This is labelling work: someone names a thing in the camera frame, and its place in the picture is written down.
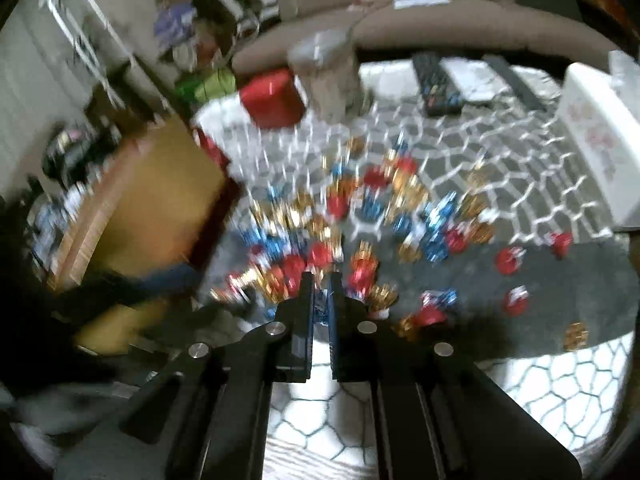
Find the red gift box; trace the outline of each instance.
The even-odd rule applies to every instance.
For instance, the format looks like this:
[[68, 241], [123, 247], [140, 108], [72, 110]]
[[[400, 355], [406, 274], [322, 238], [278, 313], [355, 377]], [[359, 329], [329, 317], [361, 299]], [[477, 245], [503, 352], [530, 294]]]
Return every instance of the red gift box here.
[[285, 128], [300, 122], [305, 104], [291, 70], [259, 75], [240, 91], [240, 101], [259, 128]]

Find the glass jar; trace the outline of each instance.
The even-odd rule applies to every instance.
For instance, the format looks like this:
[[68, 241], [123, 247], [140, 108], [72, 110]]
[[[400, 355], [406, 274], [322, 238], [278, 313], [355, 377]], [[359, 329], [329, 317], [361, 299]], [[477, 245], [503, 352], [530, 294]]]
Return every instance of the glass jar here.
[[364, 104], [351, 33], [332, 28], [299, 41], [287, 52], [308, 106], [319, 119], [337, 124], [357, 117]]

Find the black remote control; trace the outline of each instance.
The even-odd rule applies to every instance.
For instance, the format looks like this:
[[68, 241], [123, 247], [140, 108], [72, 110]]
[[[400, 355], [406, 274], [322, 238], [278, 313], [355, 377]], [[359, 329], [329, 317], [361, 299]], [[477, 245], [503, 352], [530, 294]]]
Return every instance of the black remote control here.
[[440, 66], [440, 56], [418, 52], [411, 56], [424, 110], [429, 117], [459, 114], [465, 102], [449, 74]]

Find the bolt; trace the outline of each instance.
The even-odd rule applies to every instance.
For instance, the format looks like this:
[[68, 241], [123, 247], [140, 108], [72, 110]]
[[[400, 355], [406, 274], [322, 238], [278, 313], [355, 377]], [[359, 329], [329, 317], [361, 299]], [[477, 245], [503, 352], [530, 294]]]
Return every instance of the bolt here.
[[264, 327], [264, 329], [269, 335], [280, 335], [287, 329], [287, 327], [284, 323], [279, 321], [271, 321]]
[[204, 357], [209, 353], [209, 347], [204, 343], [194, 343], [189, 347], [189, 355], [194, 359]]
[[450, 357], [453, 355], [453, 346], [449, 343], [436, 343], [433, 351], [440, 357]]
[[361, 334], [373, 334], [378, 326], [373, 321], [361, 321], [358, 323], [358, 332]]

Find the tissue box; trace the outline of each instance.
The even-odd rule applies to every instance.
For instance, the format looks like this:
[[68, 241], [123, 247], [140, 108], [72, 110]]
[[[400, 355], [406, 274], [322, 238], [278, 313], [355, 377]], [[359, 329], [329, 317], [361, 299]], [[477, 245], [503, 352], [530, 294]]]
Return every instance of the tissue box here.
[[573, 63], [558, 117], [571, 133], [619, 230], [640, 227], [640, 123], [610, 86], [610, 75]]

